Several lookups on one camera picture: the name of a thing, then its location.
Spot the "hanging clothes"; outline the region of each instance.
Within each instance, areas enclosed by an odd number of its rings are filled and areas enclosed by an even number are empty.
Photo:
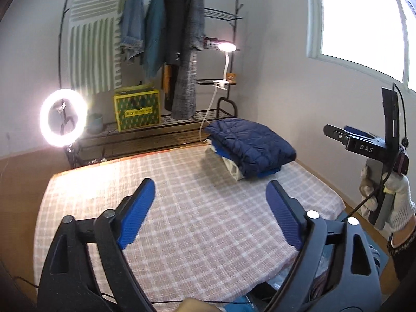
[[[183,45],[185,0],[164,0],[166,10],[166,53],[164,67],[163,90],[165,92],[164,107],[172,111],[175,95],[180,52]]]
[[[72,89],[91,95],[121,87],[120,17],[125,0],[73,0],[68,66]]]
[[[143,68],[148,79],[156,77],[163,65],[166,44],[166,13],[164,0],[150,0],[145,18],[145,49]]]
[[[144,51],[144,8],[143,0],[126,0],[121,19],[120,46],[127,61]]]
[[[196,58],[203,48],[204,0],[185,0],[184,41],[175,85],[171,117],[187,120],[196,110]]]

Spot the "yellow label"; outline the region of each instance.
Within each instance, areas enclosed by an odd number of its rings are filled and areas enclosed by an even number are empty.
[[[147,115],[147,114],[151,114],[152,112],[153,112],[152,107],[142,108],[140,110],[138,110],[138,109],[126,110],[126,111],[124,111],[124,117],[134,117],[134,116],[139,116],[139,115]]]

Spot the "plaid tablecloth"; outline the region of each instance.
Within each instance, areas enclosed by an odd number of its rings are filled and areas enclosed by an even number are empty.
[[[305,210],[335,219],[341,198],[296,162],[275,175],[236,182],[207,146],[106,162],[52,177],[35,231],[34,271],[43,263],[66,214],[96,217],[115,208],[149,177],[156,184],[153,206],[124,254],[150,301],[232,301],[273,278],[296,251],[289,246],[265,199],[267,183],[278,179]],[[111,294],[96,245],[89,247],[100,289]],[[158,311],[175,304],[155,305]]]

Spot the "window frame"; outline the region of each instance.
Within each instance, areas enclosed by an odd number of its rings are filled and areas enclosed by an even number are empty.
[[[396,80],[395,78],[384,74],[373,68],[364,66],[362,64],[348,61],[346,59],[340,59],[330,55],[322,54],[322,41],[323,41],[323,5],[322,0],[308,0],[308,31],[307,31],[307,57],[318,59],[324,62],[330,62],[344,66],[353,70],[357,70],[364,74],[367,74],[375,79],[378,79],[387,84],[395,83],[402,90],[406,90],[410,93],[414,93],[415,90],[408,88],[409,73],[410,73],[410,51],[409,51],[409,39],[407,34],[406,16],[404,15],[403,6],[401,0],[396,0],[399,8],[401,28],[403,30],[403,45],[404,45],[404,67],[403,67],[403,82]]]

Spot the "window pane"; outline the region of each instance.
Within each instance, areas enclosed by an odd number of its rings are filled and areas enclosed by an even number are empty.
[[[403,31],[396,0],[323,0],[322,54],[403,81]]]
[[[409,38],[409,88],[416,91],[416,17],[408,6],[406,0],[401,0],[404,15],[406,16],[407,36]]]

